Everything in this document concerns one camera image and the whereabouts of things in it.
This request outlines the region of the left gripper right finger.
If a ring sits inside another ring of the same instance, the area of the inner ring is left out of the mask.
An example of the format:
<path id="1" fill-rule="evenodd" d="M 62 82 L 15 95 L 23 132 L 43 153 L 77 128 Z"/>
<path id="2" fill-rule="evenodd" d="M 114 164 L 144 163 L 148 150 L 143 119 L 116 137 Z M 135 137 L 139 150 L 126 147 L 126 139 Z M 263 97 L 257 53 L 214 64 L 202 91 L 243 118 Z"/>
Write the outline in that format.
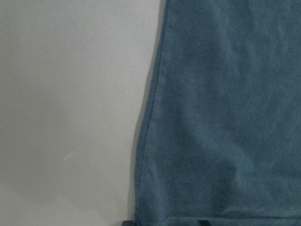
<path id="1" fill-rule="evenodd" d="M 199 226 L 211 226 L 211 223 L 208 220 L 199 220 L 198 225 Z"/>

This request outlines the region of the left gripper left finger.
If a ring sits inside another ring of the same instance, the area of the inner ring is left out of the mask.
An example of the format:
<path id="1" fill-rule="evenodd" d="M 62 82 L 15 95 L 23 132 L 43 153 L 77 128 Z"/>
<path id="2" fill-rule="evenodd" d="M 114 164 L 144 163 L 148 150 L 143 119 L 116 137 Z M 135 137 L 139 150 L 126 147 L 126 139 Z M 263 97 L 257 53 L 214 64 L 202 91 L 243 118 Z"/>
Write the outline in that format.
<path id="1" fill-rule="evenodd" d="M 135 226 L 135 222 L 133 220 L 125 220 L 122 222 L 121 226 Z"/>

